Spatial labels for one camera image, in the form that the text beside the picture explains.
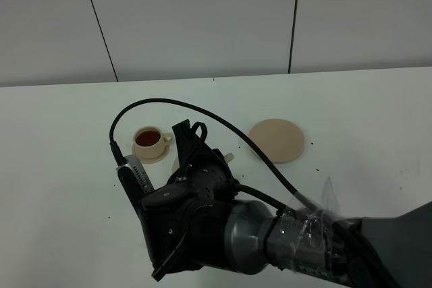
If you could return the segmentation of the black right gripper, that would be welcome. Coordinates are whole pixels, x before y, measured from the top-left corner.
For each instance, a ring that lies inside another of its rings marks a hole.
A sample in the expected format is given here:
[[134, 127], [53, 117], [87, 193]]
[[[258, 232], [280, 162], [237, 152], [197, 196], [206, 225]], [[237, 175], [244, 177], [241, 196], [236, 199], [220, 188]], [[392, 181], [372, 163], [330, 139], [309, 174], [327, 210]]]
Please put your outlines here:
[[225, 228], [233, 196], [219, 190], [233, 179], [218, 149], [205, 149], [207, 127], [188, 119], [172, 127], [178, 165], [190, 163], [183, 181], [171, 180], [140, 194], [140, 222], [155, 273], [199, 270], [204, 266], [233, 271], [225, 253]]

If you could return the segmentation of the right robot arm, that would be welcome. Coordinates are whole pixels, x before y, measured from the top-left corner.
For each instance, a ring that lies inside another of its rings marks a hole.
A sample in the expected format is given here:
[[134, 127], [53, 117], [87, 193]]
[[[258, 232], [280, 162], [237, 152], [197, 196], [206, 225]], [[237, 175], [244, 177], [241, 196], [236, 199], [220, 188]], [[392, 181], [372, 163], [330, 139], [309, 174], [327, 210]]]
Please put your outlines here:
[[347, 287], [431, 286], [430, 204], [347, 219], [299, 198], [237, 200], [246, 188], [196, 129], [173, 126], [186, 173], [140, 201], [154, 279], [204, 266], [254, 275], [271, 265]]

